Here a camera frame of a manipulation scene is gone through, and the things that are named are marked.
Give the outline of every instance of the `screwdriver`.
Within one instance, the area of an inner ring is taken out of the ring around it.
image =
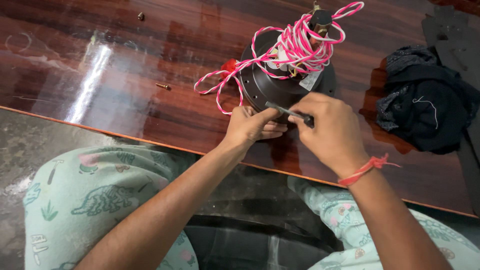
[[[277,109],[277,110],[279,110],[283,113],[289,114],[289,115],[293,115],[293,116],[302,118],[305,125],[307,125],[309,128],[314,128],[315,127],[315,125],[314,125],[315,122],[314,122],[313,116],[311,116],[309,114],[301,115],[301,114],[292,112],[291,110],[287,110],[283,107],[280,107],[280,106],[278,106],[278,105],[276,105],[276,104],[274,104],[270,101],[267,101],[267,103],[265,103],[265,106],[267,106],[269,108]]]

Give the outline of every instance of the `table edge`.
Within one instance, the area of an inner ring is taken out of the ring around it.
[[[199,155],[202,155],[202,156],[206,155],[206,153],[202,153],[202,152],[188,150],[188,149],[184,149],[184,148],[181,148],[181,147],[170,146],[170,145],[166,145],[166,144],[162,144],[162,143],[158,143],[158,142],[154,142],[154,141],[149,141],[149,140],[145,140],[145,139],[140,139],[140,138],[136,138],[136,137],[131,137],[131,136],[127,136],[127,135],[122,135],[122,134],[119,134],[119,133],[110,132],[110,131],[106,131],[106,130],[102,130],[102,129],[98,129],[98,128],[94,128],[94,127],[89,127],[89,126],[84,126],[84,125],[80,125],[80,124],[70,123],[70,122],[66,122],[66,121],[62,121],[62,120],[58,120],[58,119],[54,119],[54,118],[30,113],[30,112],[26,112],[26,111],[22,111],[22,110],[16,110],[16,109],[4,107],[4,106],[0,106],[0,109],[9,110],[9,111],[13,111],[13,112],[18,112],[18,113],[25,114],[25,115],[35,116],[35,117],[38,117],[38,118],[54,121],[54,122],[57,122],[57,123],[68,124],[68,125],[72,125],[72,126],[84,128],[84,129],[87,129],[87,130],[92,130],[92,131],[108,134],[108,135],[123,137],[123,138],[132,139],[132,140],[136,140],[136,141],[141,141],[141,142],[145,142],[145,143],[150,143],[150,144],[154,144],[154,145],[158,145],[158,146],[163,146],[163,147],[173,148],[173,149],[186,151],[186,152],[190,152],[190,153],[194,153],[194,154],[199,154]],[[307,179],[307,180],[311,180],[311,181],[315,181],[315,182],[319,182],[319,183],[323,183],[323,184],[327,184],[327,185],[346,188],[346,186],[344,186],[344,185],[335,184],[335,183],[332,183],[332,182],[323,181],[323,180],[311,178],[311,177],[308,177],[308,176],[298,175],[298,174],[294,174],[294,173],[290,173],[290,172],[284,172],[284,171],[280,171],[280,170],[277,170],[277,169],[265,168],[265,167],[262,167],[262,166],[258,166],[258,165],[250,164],[250,163],[246,163],[246,162],[240,162],[240,164],[251,166],[251,167],[262,169],[262,170],[267,170],[267,171],[270,171],[270,172],[277,172],[277,173],[281,173],[281,174],[297,176],[299,178],[303,178],[303,179]],[[467,217],[473,217],[473,218],[476,218],[476,219],[480,219],[480,217],[478,217],[476,215],[467,214],[467,213],[463,213],[463,212],[460,212],[460,211],[446,209],[446,208],[433,206],[433,205],[429,205],[429,204],[424,204],[424,203],[420,203],[420,202],[416,202],[416,201],[412,201],[412,200],[407,200],[407,199],[402,199],[402,200],[404,202],[413,203],[413,204],[417,204],[417,205],[420,205],[420,206],[425,206],[425,207],[429,207],[429,208],[433,208],[433,209],[438,209],[438,210],[442,210],[442,211],[446,211],[446,212],[450,212],[450,213],[455,213],[455,214],[459,214],[459,215],[463,215],[463,216],[467,216]]]

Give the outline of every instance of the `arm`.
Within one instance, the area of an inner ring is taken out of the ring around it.
[[[310,93],[291,110],[315,118],[315,128],[290,116],[300,140],[340,179],[369,160],[352,108],[328,96]],[[412,216],[380,171],[374,169],[350,185],[384,269],[451,270],[430,237]]]
[[[287,130],[286,125],[269,122],[280,115],[274,109],[251,115],[251,107],[235,108],[220,145],[120,222],[76,269],[157,268],[190,217],[248,148]]]

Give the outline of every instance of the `person's left hand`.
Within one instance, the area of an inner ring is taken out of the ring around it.
[[[280,137],[287,125],[272,120],[281,115],[272,108],[257,113],[250,106],[235,107],[223,142],[248,149],[255,141]]]

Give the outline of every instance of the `red thread bracelet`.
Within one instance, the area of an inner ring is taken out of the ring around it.
[[[351,176],[349,176],[345,179],[339,180],[338,183],[341,184],[341,185],[351,185],[351,184],[355,183],[356,181],[358,181],[360,179],[360,177],[362,177],[365,173],[370,171],[373,167],[381,169],[384,164],[394,165],[394,166],[397,166],[399,168],[402,167],[402,166],[397,165],[395,163],[387,162],[387,158],[388,158],[388,153],[385,153],[384,157],[381,158],[381,159],[379,159],[377,157],[371,157],[370,160],[367,162],[367,164],[363,165],[360,169],[356,170]]]

